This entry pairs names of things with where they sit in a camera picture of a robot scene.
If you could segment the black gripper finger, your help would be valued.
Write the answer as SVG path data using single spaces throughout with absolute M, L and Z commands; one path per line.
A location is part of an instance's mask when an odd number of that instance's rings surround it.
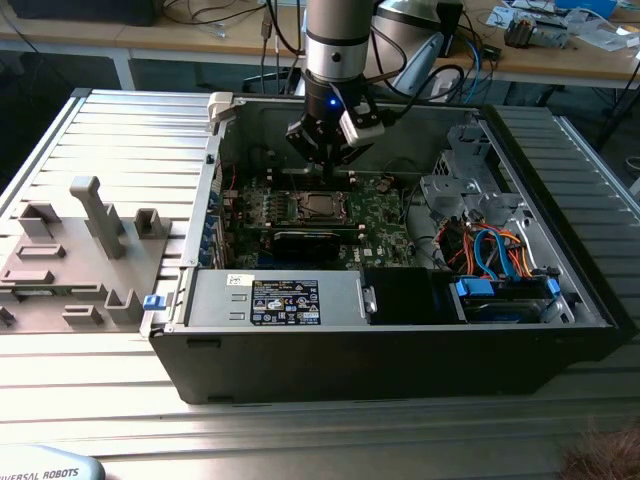
M 286 140 L 308 164 L 308 172 L 328 178 L 331 175 L 330 143 L 326 122 L 303 114 L 297 122 L 288 125 Z
M 333 177 L 339 167 L 353 163 L 371 147 L 372 144 L 367 144 L 359 147 L 351 147 L 347 143 L 335 143 L 334 145 L 332 145 L 330 147 L 328 157 L 328 177 Z

